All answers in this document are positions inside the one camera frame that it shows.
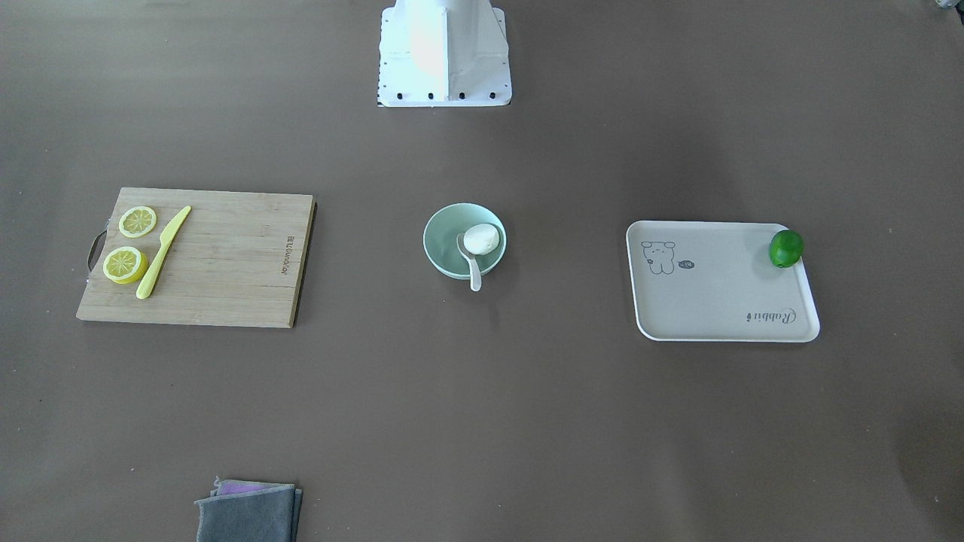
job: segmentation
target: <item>lemon slice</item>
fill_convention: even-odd
[[[147,255],[134,247],[120,247],[104,259],[104,275],[119,285],[139,281],[147,272]]]
[[[125,237],[134,238],[153,230],[155,224],[157,224],[157,213],[154,209],[141,205],[131,207],[121,215],[118,230]]]

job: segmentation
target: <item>knife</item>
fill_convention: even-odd
[[[184,224],[184,219],[190,212],[191,205],[185,206],[164,227],[164,231],[161,231],[161,250],[157,251],[157,256],[154,257],[154,261],[150,263],[141,283],[137,286],[138,299],[147,299],[150,297],[150,293],[154,291],[154,283],[157,282],[157,276],[161,273],[161,266],[164,265],[164,258],[168,255],[168,249],[171,248],[177,230],[180,229],[181,224]]]

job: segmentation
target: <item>spoon handle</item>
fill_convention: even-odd
[[[482,289],[482,273],[479,272],[479,264],[475,258],[469,260],[469,287],[472,291]]]

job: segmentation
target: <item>white tray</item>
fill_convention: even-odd
[[[820,322],[801,259],[770,262],[779,224],[641,220],[626,230],[636,324],[653,340],[807,342]]]

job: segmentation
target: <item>cloth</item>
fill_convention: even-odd
[[[215,479],[201,509],[198,542],[294,542],[302,491],[293,484]]]

